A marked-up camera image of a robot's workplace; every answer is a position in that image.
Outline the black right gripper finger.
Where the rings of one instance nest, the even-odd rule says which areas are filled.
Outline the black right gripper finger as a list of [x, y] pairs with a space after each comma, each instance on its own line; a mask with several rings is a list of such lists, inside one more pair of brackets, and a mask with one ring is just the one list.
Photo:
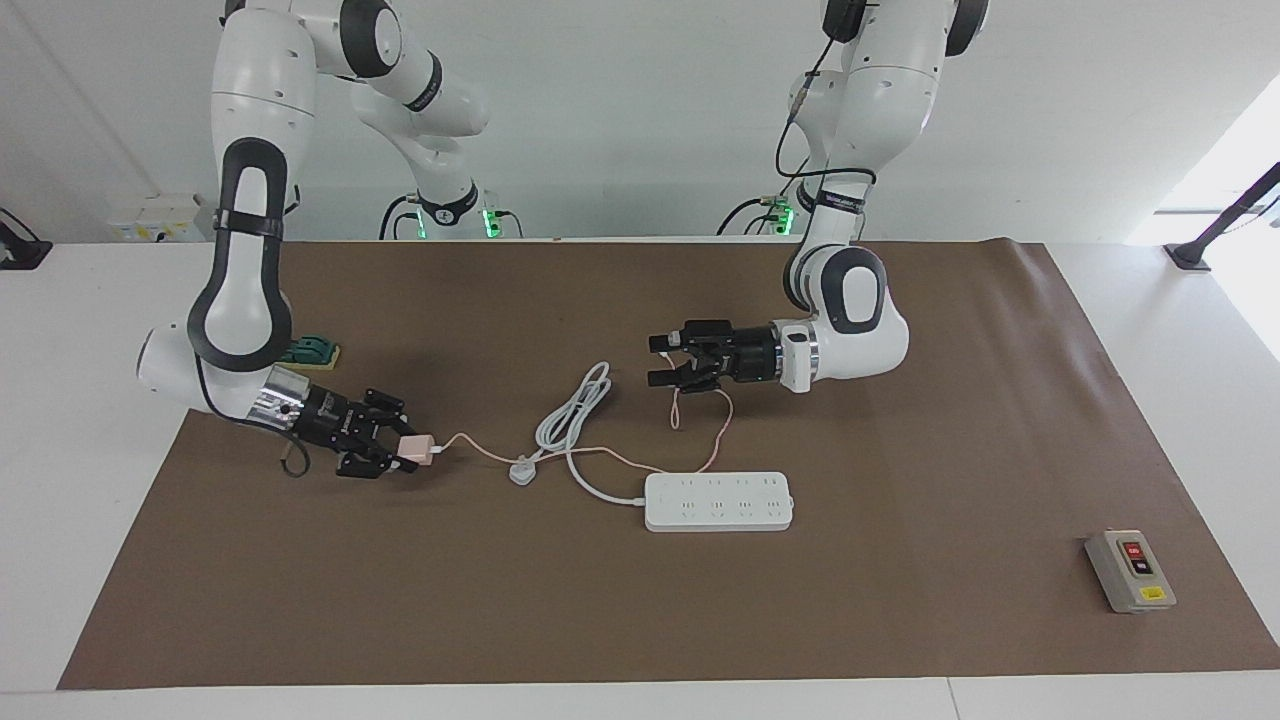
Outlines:
[[367, 389], [364, 405], [369, 407], [367, 416], [375, 427], [390, 428], [398, 436], [416, 436], [404, 413], [404, 401], [379, 389]]
[[399, 471], [412, 474], [420, 468], [419, 462], [394, 454], [375, 452], [366, 455], [346, 451], [339, 456], [335, 474], [344, 478], [376, 480], [387, 473]]

